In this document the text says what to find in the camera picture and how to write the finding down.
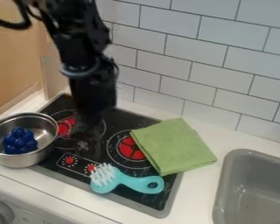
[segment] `sink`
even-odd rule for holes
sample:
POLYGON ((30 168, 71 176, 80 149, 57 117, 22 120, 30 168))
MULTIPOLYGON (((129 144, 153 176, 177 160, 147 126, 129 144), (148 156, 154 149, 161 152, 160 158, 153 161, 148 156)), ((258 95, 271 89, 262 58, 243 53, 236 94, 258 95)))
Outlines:
POLYGON ((280 224, 280 158, 253 150, 226 155, 214 224, 280 224))

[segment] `stovetop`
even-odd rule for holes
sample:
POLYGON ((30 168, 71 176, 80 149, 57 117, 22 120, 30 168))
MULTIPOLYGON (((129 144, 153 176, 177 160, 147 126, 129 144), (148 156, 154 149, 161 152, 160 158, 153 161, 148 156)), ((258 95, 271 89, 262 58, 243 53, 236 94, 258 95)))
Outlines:
MULTIPOLYGON (((158 175, 145 155, 136 146, 130 131, 141 129, 159 121, 136 115, 120 109, 112 109, 102 118, 99 131, 102 134, 99 157, 94 151, 79 150, 88 147, 85 141, 76 143, 70 137, 75 125, 74 101, 70 96, 60 95, 41 113, 54 118, 59 125, 59 135, 54 142, 53 153, 32 169, 47 176, 91 191, 90 172, 100 163, 109 163, 131 177, 158 175)), ((182 174, 164 177, 165 188, 159 194, 143 194, 133 191, 125 185, 119 185, 112 193, 100 196, 138 211, 164 218, 171 210, 182 174)))

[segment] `green cloth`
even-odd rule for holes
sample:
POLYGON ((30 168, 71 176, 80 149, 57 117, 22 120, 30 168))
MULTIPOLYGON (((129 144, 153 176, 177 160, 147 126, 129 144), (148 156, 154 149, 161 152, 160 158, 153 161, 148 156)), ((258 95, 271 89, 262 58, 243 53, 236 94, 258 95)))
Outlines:
POLYGON ((189 171, 217 161, 197 132, 182 118, 135 129, 130 134, 161 176, 189 171))

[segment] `red burner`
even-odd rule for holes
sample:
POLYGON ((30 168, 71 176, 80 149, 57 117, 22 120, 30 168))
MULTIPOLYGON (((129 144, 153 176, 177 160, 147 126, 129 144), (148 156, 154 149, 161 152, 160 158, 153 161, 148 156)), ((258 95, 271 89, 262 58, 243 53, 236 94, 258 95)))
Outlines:
POLYGON ((130 136, 124 138, 118 145, 119 151, 129 159, 143 160, 145 155, 140 151, 134 139, 130 136))
POLYGON ((70 138, 70 130, 75 125, 73 117, 68 117, 58 122, 58 135, 70 138))
POLYGON ((73 157, 66 157, 65 162, 67 165, 73 165, 74 164, 74 158, 73 157))

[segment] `metal bowl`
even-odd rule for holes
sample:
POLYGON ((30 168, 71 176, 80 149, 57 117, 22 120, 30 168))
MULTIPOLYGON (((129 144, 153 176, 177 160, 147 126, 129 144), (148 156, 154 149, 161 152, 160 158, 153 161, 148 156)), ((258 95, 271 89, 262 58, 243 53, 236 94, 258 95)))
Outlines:
POLYGON ((42 161, 53 150, 53 140, 58 134, 58 124, 48 115, 40 113, 23 113, 0 120, 0 164, 12 168, 24 168, 42 161), (4 153, 4 136, 15 127, 23 127, 34 133, 38 149, 20 155, 4 153))

